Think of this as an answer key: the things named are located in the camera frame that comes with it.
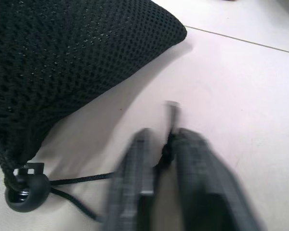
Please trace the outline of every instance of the black drawstring cord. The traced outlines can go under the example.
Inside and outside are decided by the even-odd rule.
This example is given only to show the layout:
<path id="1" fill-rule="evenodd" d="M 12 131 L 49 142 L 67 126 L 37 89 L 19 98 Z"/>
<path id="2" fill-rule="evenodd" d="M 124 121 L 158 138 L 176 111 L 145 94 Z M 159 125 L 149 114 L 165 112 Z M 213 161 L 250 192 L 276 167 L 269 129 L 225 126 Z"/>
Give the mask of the black drawstring cord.
<path id="1" fill-rule="evenodd" d="M 58 186 L 58 185 L 64 185 L 64 184 L 74 184 L 74 183 L 81 183 L 86 181 L 93 181 L 93 180 L 104 180 L 111 178 L 113 175 L 112 172 L 106 173 L 106 174 L 100 174 L 95 176 L 88 176 L 88 177 L 80 177 L 80 178 L 74 178 L 74 179 L 64 179 L 64 180 L 52 180 L 50 181 L 51 186 Z M 103 222 L 103 218 L 99 215 L 97 215 L 95 212 L 89 210 L 86 206 L 84 206 L 78 199 L 76 199 L 74 196 L 55 189 L 51 187 L 51 193 L 61 196 L 67 200 L 69 200 L 73 205 L 75 205 L 81 212 L 83 212 L 88 217 L 92 218 L 93 220 L 97 222 Z"/>

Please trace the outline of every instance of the white surface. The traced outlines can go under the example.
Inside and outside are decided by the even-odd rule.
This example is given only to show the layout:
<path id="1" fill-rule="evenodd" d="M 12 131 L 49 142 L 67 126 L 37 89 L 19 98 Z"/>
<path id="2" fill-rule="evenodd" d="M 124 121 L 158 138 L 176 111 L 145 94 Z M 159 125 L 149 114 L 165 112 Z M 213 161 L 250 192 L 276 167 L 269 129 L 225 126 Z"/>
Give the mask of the white surface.
<path id="1" fill-rule="evenodd" d="M 286 52 L 188 29 L 185 41 L 55 126 L 33 161 L 45 162 L 51 180 L 112 171 L 133 133 L 142 128 L 154 131 L 157 150 L 161 148 L 167 100 L 180 103 L 182 126 L 201 132 L 235 169 L 268 230 L 289 231 Z M 107 185 L 105 180 L 65 190 L 103 213 Z M 168 185 L 176 187 L 171 180 Z M 5 204 L 3 192 L 0 171 L 1 231 L 100 228 L 54 195 L 38 210 L 15 213 Z M 179 230 L 176 192 L 170 195 L 159 202 L 157 230 Z"/>
<path id="2" fill-rule="evenodd" d="M 289 0 L 153 0 L 184 25 L 289 51 Z"/>

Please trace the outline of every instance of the drawstring bag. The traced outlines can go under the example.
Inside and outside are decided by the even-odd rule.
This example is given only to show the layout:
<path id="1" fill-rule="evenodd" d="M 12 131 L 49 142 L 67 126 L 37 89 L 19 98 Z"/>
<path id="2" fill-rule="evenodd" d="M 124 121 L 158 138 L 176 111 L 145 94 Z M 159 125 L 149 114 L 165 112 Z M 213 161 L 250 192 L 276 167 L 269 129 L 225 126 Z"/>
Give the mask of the drawstring bag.
<path id="1" fill-rule="evenodd" d="M 47 198 L 43 164 L 27 161 L 56 122 L 185 37 L 185 27 L 150 0 L 0 0 L 0 167 L 8 205 L 28 212 Z"/>

